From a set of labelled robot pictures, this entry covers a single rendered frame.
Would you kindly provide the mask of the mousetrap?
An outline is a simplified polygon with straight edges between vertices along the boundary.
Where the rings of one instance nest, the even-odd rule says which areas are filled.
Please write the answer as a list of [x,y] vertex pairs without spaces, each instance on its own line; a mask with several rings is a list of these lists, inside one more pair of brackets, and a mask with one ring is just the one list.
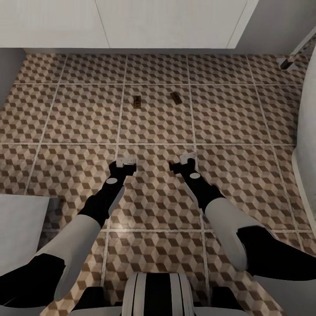
[[141,108],[141,96],[134,96],[133,108]]
[[173,98],[173,100],[175,101],[176,105],[182,103],[181,98],[179,97],[177,92],[170,93],[170,95]]

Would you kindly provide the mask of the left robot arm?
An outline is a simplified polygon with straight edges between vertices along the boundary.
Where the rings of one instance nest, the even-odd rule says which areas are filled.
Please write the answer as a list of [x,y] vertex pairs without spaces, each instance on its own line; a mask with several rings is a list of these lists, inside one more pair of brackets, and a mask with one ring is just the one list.
[[111,176],[90,196],[78,215],[28,262],[0,276],[0,316],[39,316],[74,286],[105,220],[125,192],[126,176],[136,172],[136,158],[117,158]]

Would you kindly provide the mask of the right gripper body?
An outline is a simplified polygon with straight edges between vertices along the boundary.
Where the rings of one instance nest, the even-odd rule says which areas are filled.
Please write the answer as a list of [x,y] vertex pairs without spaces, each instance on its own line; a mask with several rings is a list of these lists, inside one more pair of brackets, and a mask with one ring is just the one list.
[[173,172],[174,174],[179,174],[181,173],[181,175],[183,175],[183,171],[186,169],[195,169],[195,161],[194,160],[188,160],[187,164],[182,165],[181,163],[176,163],[176,164],[172,164],[172,168],[173,168]]

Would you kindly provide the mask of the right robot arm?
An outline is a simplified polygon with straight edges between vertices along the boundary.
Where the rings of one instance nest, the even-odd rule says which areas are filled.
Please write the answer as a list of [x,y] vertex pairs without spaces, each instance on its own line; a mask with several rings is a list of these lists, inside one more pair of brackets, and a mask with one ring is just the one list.
[[249,272],[288,316],[316,316],[316,258],[278,241],[258,220],[226,199],[195,170],[196,151],[169,162],[170,171],[205,213],[228,259]]

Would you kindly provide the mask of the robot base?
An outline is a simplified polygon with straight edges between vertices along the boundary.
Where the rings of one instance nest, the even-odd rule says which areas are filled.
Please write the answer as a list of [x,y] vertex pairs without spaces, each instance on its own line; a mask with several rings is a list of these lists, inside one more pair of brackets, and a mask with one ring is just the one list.
[[[193,302],[194,316],[249,316],[229,287],[214,287],[212,306],[203,307],[201,302]],[[67,316],[121,316],[123,303],[104,307],[104,289],[88,287],[79,302]]]

